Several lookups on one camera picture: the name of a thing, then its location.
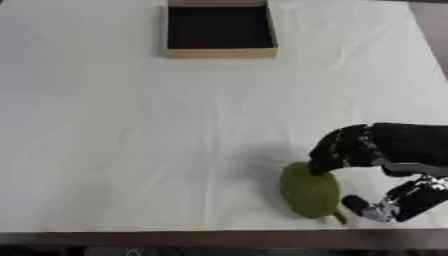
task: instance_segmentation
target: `box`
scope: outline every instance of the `box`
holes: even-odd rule
[[[275,58],[267,0],[168,0],[168,58]]]

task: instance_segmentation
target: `green fruit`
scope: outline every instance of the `green fruit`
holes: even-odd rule
[[[289,207],[303,217],[333,215],[345,224],[345,218],[338,211],[339,186],[331,173],[314,176],[306,163],[293,163],[283,169],[280,192]]]

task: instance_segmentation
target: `robotic hand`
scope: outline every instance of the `robotic hand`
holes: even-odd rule
[[[381,222],[409,220],[448,200],[448,126],[377,123],[333,131],[310,153],[310,172],[381,166],[391,177],[415,176],[375,204],[349,195],[355,214]]]

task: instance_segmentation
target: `fruit stem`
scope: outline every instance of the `fruit stem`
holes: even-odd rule
[[[335,213],[333,213],[333,217],[335,217],[341,225],[347,224],[347,218],[341,213],[341,211],[337,210]]]

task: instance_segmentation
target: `white tablecloth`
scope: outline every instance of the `white tablecloth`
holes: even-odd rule
[[[160,57],[151,0],[0,7],[0,232],[448,228],[301,219],[281,167],[332,129],[448,124],[448,86],[407,4],[273,0],[276,60]],[[401,179],[337,173],[371,201]]]

